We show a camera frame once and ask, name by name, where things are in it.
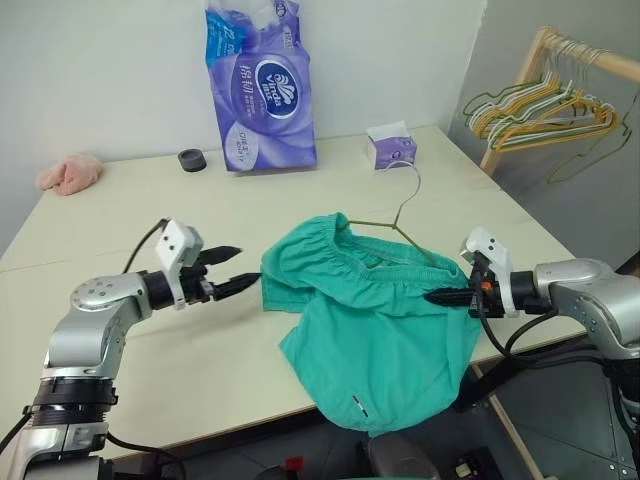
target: purple tissue package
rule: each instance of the purple tissue package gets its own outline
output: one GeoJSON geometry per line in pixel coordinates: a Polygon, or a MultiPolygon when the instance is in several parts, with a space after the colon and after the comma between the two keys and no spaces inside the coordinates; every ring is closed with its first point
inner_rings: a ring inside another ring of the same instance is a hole
{"type": "Polygon", "coordinates": [[[263,28],[243,12],[206,10],[206,62],[227,170],[316,164],[299,6],[275,0],[272,7],[263,28]]]}
{"type": "Polygon", "coordinates": [[[376,170],[415,163],[418,146],[403,121],[367,129],[367,156],[376,170]]]}

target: small tissue box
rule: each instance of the small tissue box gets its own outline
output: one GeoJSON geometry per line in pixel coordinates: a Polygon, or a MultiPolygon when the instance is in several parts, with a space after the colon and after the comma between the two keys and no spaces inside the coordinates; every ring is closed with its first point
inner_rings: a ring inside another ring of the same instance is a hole
{"type": "MultiPolygon", "coordinates": [[[[387,168],[389,164],[398,160],[415,162],[418,146],[409,135],[404,122],[371,127],[367,129],[367,134],[369,135],[367,156],[376,170],[387,168]]],[[[404,166],[406,165],[400,163],[393,167],[404,166]]]]}

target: pink towel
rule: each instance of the pink towel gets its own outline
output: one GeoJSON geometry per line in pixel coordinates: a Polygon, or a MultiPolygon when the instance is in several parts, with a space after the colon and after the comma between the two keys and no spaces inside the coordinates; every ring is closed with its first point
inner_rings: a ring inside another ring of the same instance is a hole
{"type": "Polygon", "coordinates": [[[59,195],[72,195],[98,180],[102,163],[91,155],[70,155],[48,170],[40,172],[36,185],[40,190],[53,188],[59,195]]]}

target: table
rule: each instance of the table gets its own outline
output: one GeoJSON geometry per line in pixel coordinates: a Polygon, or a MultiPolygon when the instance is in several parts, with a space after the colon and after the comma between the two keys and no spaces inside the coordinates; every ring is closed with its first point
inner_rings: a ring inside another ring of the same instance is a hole
{"type": "MultiPolygon", "coordinates": [[[[527,269],[571,254],[469,160],[436,127],[412,131],[422,189],[400,219],[419,244],[458,260],[463,239],[483,225],[527,269]]],[[[205,247],[235,245],[243,253],[213,269],[223,281],[257,271],[262,253],[298,223],[342,211],[353,219],[390,221],[415,185],[413,171],[372,170],[365,137],[318,141],[313,171],[232,174],[221,152],[207,154],[198,173],[175,156],[109,163],[91,188],[70,197],[47,192],[0,260],[0,433],[33,399],[52,329],[68,296],[88,278],[119,272],[140,237],[160,218],[193,225],[205,247]]],[[[402,241],[388,229],[359,233],[402,241]]],[[[157,269],[153,243],[134,269],[157,269]]],[[[492,320],[503,342],[527,317],[492,320]]],[[[127,441],[173,445],[292,415],[313,407],[278,349],[298,315],[264,312],[258,287],[219,304],[156,312],[128,336],[115,385],[119,404],[109,413],[113,433],[127,441]]],[[[534,329],[522,348],[581,333],[558,318],[534,329]]],[[[473,361],[495,356],[481,336],[473,361]]],[[[0,458],[4,474],[11,449],[0,458]]],[[[126,453],[108,445],[104,456],[126,453]]]]}

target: teal shorts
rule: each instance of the teal shorts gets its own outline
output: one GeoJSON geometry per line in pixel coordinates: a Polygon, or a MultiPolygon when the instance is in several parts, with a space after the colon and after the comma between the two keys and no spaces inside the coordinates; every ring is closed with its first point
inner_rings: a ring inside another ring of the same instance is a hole
{"type": "Polygon", "coordinates": [[[455,400],[480,333],[466,308],[423,296],[467,278],[452,260],[346,225],[340,213],[312,218],[265,253],[264,308],[302,313],[280,348],[329,420],[410,427],[455,400]]]}

